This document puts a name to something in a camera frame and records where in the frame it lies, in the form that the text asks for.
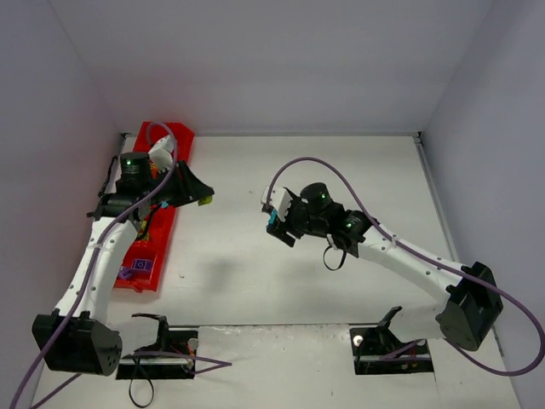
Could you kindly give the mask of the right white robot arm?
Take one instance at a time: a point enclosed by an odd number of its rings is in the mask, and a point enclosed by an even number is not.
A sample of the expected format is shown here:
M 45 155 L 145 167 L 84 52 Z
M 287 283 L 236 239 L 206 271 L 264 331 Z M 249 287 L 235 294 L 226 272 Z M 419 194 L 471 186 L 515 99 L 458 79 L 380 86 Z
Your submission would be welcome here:
M 484 264 L 468 267 L 431 253 L 411 255 L 399 241 L 385 238 L 362 211 L 336 203 L 322 182 L 299 194 L 266 187 L 261 204 L 270 216 L 267 232 L 288 246 L 305 235 L 326 239 L 331 248 L 377 264 L 427 293 L 432 303 L 418 308 L 396 304 L 382 322 L 402 343 L 444 338 L 474 352 L 503 309 L 494 291 L 475 283 L 495 282 Z

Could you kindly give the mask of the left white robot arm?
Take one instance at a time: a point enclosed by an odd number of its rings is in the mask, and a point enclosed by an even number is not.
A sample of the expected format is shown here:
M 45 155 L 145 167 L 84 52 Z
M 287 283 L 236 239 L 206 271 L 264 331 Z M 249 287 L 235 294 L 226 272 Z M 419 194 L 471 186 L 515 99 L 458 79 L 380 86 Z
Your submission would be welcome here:
M 53 372 L 109 376 L 121 358 L 159 342 L 161 320 L 134 314 L 114 327 L 107 324 L 123 259 L 154 205 L 201 205 L 214 194 L 184 161 L 157 173 L 152 168 L 159 162 L 148 153 L 124 153 L 119 161 L 116 190 L 103 195 L 91 214 L 89 242 L 69 288 L 50 314 L 32 324 L 39 358 Z

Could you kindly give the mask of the small green lego block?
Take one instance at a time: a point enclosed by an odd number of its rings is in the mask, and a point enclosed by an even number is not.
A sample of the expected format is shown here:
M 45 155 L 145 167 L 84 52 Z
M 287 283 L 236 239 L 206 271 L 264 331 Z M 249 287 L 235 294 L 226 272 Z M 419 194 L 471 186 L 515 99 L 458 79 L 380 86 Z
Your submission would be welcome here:
M 198 205 L 209 205 L 213 200 L 212 196 L 207 196 L 198 201 Z

